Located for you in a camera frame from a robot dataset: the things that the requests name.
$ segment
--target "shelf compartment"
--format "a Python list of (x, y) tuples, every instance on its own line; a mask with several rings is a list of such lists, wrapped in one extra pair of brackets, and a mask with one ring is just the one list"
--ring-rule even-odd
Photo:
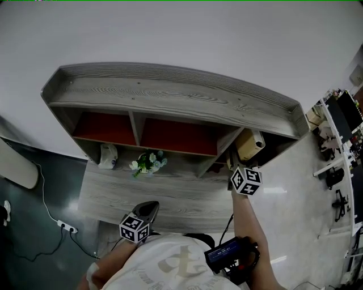
[(129, 116), (83, 112), (73, 138), (136, 146)]
[(140, 146), (157, 150), (217, 156), (215, 128), (147, 118)]

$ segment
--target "electrical outlet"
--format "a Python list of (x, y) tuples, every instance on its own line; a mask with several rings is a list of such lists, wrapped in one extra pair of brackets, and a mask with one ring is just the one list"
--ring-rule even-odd
[(78, 230), (77, 230), (76, 228), (74, 228), (74, 227), (72, 227), (72, 226), (70, 226), (70, 225), (68, 225), (68, 224), (64, 223), (64, 222), (63, 222), (63, 221), (61, 221), (61, 220), (58, 220), (57, 224), (58, 224), (58, 226), (60, 226), (60, 227), (61, 227), (62, 225), (64, 225), (64, 228), (63, 228), (63, 229), (67, 230), (68, 232), (70, 232), (70, 229), (73, 229), (72, 233), (77, 233), (77, 232), (78, 232)]

